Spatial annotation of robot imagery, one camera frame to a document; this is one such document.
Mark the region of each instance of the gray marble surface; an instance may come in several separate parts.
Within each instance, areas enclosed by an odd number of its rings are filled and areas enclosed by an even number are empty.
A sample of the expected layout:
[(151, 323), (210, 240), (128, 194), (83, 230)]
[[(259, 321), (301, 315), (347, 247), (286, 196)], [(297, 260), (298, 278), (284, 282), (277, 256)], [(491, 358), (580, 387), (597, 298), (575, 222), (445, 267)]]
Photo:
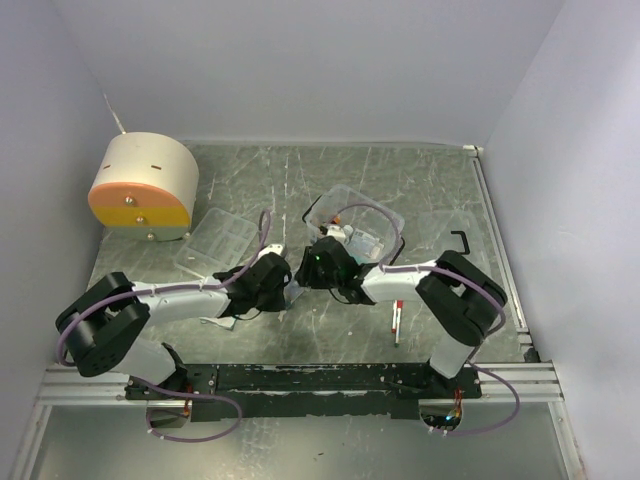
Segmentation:
[[(397, 265), (427, 260), (429, 239), (420, 235), (421, 214), (462, 210), (475, 216), (491, 276), (504, 285), (489, 220), (472, 160), (449, 147), (386, 148), (291, 146), (190, 146), (200, 168), (194, 228), (211, 207), (257, 223), (260, 211), (273, 214), (270, 243), (284, 242), (296, 268), (308, 233), (301, 216), (322, 193), (345, 184), (400, 213), (406, 248)], [(433, 238), (442, 232), (434, 229)], [(111, 271), (133, 281), (193, 280), (172, 257), (182, 240), (150, 243), (105, 232), (91, 282)], [(257, 247), (250, 245), (245, 258)], [(341, 305), (328, 292), (305, 293), (284, 316), (264, 313), (238, 322), (233, 331), (201, 324), (198, 319), (145, 329), (143, 337), (172, 344), (186, 362), (401, 362), (424, 361), (443, 333), (429, 310), (405, 304), (402, 339), (394, 347), (391, 304)], [(502, 331), (489, 338), (476, 360), (523, 361), (513, 311)]]

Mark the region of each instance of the black cable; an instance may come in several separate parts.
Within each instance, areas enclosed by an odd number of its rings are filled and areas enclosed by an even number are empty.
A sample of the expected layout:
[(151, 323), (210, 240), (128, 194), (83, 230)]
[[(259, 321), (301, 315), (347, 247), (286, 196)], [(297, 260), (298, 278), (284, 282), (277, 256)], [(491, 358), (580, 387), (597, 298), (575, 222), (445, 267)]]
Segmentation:
[(336, 294), (333, 293), (333, 290), (329, 289), (329, 293), (331, 294), (331, 296), (334, 298), (334, 300), (338, 303), (341, 303), (343, 305), (351, 305), (349, 302), (343, 302), (342, 300), (340, 300), (338, 297), (336, 297)]
[(253, 320), (254, 318), (256, 318), (258, 315), (260, 315), (262, 312), (258, 312), (256, 313), (253, 317), (249, 317), (249, 318), (242, 318), (239, 317), (237, 315), (234, 315), (233, 318), (235, 318), (236, 320)]

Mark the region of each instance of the white wall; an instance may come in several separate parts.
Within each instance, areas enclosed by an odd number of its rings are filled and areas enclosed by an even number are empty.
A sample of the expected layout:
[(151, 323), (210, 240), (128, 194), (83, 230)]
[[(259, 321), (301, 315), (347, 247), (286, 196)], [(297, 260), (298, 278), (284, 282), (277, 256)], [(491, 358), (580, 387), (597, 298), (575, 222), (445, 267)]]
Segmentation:
[(484, 143), (562, 0), (54, 0), (125, 128)]
[(54, 321), (86, 287), (100, 228), (86, 194), (116, 134), (46, 0), (0, 6), (0, 478), (8, 475)]
[(536, 345), (594, 479), (640, 465), (640, 3), (569, 0), (486, 170)]

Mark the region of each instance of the clear plastic container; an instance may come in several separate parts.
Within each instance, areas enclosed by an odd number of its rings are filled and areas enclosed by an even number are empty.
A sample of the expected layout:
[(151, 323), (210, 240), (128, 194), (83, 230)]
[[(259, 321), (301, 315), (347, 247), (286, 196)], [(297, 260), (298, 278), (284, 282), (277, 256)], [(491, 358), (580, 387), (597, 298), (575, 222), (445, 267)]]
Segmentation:
[(173, 259), (176, 267), (207, 277), (238, 265), (258, 226), (219, 208), (210, 209)]
[(418, 219), (425, 260), (438, 258), (446, 250), (454, 250), (490, 275), (489, 257), (476, 217), (462, 210), (423, 213)]
[(354, 203), (368, 203), (387, 211), (398, 226), (398, 231), (404, 228), (404, 218), (401, 215), (372, 200), (366, 195), (347, 187), (335, 185), (323, 194), (303, 216), (309, 230), (309, 239), (314, 243), (322, 237), (321, 226), (330, 225), (332, 221), (345, 227), (353, 228), (345, 248), (358, 263), (378, 262), (393, 250), (396, 242), (395, 233), (389, 220), (377, 210), (367, 207), (353, 207), (336, 213)]

